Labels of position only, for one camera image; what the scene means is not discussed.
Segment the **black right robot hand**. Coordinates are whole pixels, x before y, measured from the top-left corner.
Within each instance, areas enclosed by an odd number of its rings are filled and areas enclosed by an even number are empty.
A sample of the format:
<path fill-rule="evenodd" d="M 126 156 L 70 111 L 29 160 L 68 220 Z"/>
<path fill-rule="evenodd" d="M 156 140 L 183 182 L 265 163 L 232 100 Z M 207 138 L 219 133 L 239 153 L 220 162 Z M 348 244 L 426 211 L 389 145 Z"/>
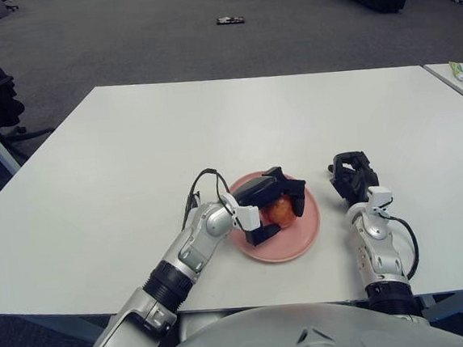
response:
<path fill-rule="evenodd" d="M 378 176 L 363 151 L 335 155 L 327 170 L 331 173 L 331 185 L 349 206 L 367 202 L 369 187 L 379 185 Z"/>

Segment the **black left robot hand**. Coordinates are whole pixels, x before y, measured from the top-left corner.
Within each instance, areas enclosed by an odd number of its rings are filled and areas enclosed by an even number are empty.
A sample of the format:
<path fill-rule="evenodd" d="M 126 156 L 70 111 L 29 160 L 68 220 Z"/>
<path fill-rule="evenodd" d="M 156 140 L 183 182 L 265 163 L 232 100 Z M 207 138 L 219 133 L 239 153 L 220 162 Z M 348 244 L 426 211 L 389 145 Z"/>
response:
<path fill-rule="evenodd" d="M 271 167 L 233 191 L 240 206 L 255 206 L 268 220 L 246 231 L 249 245 L 258 246 L 291 226 L 305 211 L 305 181 L 287 177 L 280 166 Z"/>

